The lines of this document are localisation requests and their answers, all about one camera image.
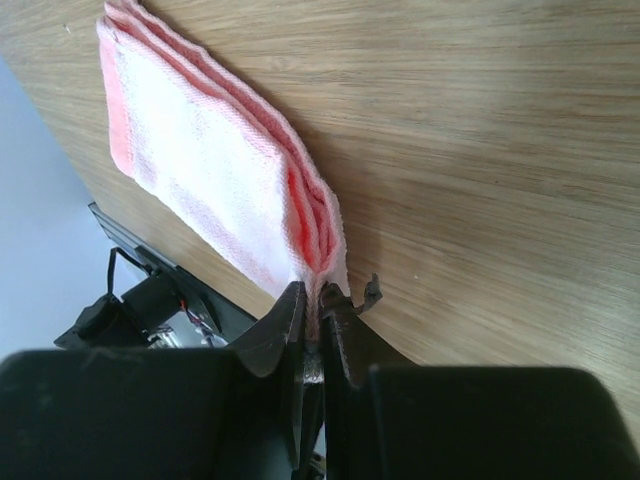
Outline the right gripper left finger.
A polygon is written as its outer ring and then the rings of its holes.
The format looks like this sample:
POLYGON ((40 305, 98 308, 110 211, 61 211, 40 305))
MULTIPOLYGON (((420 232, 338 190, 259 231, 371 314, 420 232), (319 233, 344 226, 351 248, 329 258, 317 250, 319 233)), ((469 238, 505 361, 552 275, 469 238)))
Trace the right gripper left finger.
POLYGON ((277 424, 294 470, 301 457, 306 312, 306 287, 294 281, 262 319, 229 345, 253 376, 275 382, 277 424))

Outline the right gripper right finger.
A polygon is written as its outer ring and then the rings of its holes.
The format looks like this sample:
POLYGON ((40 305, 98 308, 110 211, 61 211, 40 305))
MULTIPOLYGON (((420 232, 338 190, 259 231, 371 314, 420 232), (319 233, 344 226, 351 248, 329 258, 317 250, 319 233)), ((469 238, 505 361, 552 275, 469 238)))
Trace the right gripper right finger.
POLYGON ((327 477, 378 479, 379 421, 371 370, 398 364, 400 354, 360 315, 383 298, 377 274, 364 288, 356 306, 335 284, 322 288, 320 306, 321 356, 324 368, 324 409, 327 477))

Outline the coral pink printed towel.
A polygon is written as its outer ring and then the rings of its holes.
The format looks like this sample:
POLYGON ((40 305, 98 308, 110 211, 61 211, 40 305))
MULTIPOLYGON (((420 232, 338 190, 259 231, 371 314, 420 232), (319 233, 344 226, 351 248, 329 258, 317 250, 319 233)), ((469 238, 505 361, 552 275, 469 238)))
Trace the coral pink printed towel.
POLYGON ((97 22, 110 151, 226 261, 278 297, 306 287, 306 336, 319 296, 348 288, 336 195, 286 118, 209 53, 135 1, 97 22))

